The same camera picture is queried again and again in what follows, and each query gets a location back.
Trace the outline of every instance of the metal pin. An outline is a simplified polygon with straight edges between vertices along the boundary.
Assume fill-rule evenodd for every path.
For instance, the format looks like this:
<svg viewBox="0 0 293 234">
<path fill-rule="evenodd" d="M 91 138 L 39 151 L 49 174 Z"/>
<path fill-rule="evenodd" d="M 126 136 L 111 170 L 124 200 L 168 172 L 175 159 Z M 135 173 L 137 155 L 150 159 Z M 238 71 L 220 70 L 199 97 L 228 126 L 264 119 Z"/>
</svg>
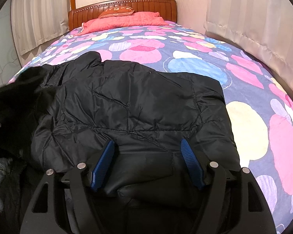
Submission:
<svg viewBox="0 0 293 234">
<path fill-rule="evenodd" d="M 53 173 L 54 173 L 54 171 L 52 169 L 49 169 L 46 171 L 46 174 L 49 176 L 52 175 Z"/>
<path fill-rule="evenodd" d="M 247 168 L 247 167 L 243 167 L 243 168 L 242 168 L 242 171 L 243 171 L 244 173 L 246 173 L 246 174 L 250 173 L 250 169 Z"/>
<path fill-rule="evenodd" d="M 217 162 L 210 162 L 209 165 L 213 168 L 217 168 L 218 167 L 218 163 Z"/>
<path fill-rule="evenodd" d="M 77 168 L 78 169 L 83 169 L 83 168 L 85 168 L 86 167 L 86 164 L 85 163 L 79 163 L 78 165 L 77 165 Z"/>
</svg>

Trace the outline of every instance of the bedspread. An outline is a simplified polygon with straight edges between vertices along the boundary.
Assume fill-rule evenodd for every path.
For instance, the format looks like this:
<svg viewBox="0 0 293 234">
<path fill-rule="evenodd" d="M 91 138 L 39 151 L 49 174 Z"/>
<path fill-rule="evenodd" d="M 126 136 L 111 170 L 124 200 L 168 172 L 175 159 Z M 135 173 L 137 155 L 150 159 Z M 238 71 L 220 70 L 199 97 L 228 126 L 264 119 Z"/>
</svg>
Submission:
<svg viewBox="0 0 293 234">
<path fill-rule="evenodd" d="M 196 73 L 218 80 L 240 164 L 255 176 L 281 233 L 293 219 L 293 101 L 265 65 L 242 50 L 169 23 L 83 36 L 76 36 L 81 31 L 78 28 L 33 58 L 19 73 L 30 66 L 57 65 L 97 51 L 102 60 L 130 60 L 157 71 Z"/>
</svg>

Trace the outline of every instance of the floral bedspread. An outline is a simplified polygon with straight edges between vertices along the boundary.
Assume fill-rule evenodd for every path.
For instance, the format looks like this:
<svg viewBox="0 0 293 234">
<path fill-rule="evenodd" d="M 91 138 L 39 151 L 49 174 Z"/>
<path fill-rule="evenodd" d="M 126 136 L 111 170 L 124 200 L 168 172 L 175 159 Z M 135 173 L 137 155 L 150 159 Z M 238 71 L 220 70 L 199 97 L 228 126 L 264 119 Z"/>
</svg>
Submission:
<svg viewBox="0 0 293 234">
<path fill-rule="evenodd" d="M 57 65 L 88 51 L 102 60 L 130 60 L 162 72 L 190 72 L 222 85 L 241 166 L 261 187 L 281 233 L 293 219 L 293 102 L 262 64 L 242 50 L 170 22 L 74 36 L 75 29 L 32 59 Z"/>
</svg>

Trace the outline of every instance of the colorful polka dot blanket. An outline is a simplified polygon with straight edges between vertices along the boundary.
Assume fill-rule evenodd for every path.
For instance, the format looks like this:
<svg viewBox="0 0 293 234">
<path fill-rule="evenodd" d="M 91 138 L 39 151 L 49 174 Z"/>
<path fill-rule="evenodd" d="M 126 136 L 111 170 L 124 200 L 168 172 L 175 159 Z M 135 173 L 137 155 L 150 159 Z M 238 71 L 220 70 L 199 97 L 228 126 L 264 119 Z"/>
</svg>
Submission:
<svg viewBox="0 0 293 234">
<path fill-rule="evenodd" d="M 32 66 L 57 65 L 97 51 L 102 60 L 130 60 L 162 72 L 189 72 L 223 88 L 242 167 L 249 167 L 272 212 L 277 233 L 293 219 L 293 102 L 265 67 L 242 50 L 169 22 L 75 36 L 54 42 Z"/>
</svg>

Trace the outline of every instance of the round metal bolt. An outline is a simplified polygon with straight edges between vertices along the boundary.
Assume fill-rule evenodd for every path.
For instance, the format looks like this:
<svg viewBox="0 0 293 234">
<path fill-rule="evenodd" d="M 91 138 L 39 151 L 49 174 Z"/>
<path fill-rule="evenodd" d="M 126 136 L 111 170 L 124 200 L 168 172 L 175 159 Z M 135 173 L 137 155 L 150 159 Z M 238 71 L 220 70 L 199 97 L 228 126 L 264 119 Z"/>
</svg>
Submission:
<svg viewBox="0 0 293 234">
<path fill-rule="evenodd" d="M 244 173 L 246 173 L 246 174 L 250 173 L 250 169 L 247 168 L 247 167 L 243 167 L 243 168 L 242 168 L 242 171 L 243 171 Z"/>
<path fill-rule="evenodd" d="M 49 169 L 46 171 L 46 174 L 49 176 L 52 175 L 53 173 L 54 173 L 54 171 L 52 169 Z"/>
<path fill-rule="evenodd" d="M 83 168 L 85 168 L 86 167 L 86 164 L 85 163 L 79 163 L 78 165 L 77 165 L 77 168 L 78 169 L 83 169 Z"/>
<path fill-rule="evenodd" d="M 218 163 L 217 162 L 210 162 L 209 165 L 213 168 L 217 168 L 218 167 Z"/>
</svg>

